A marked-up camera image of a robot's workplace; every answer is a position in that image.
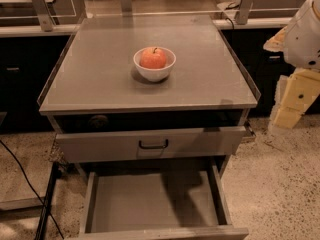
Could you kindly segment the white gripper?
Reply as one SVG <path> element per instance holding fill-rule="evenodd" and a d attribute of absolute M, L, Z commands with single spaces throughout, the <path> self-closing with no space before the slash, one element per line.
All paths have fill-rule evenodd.
<path fill-rule="evenodd" d="M 285 61 L 297 67 L 277 82 L 268 126 L 270 131 L 292 129 L 320 95 L 320 0 L 306 0 L 263 49 L 283 52 Z"/>

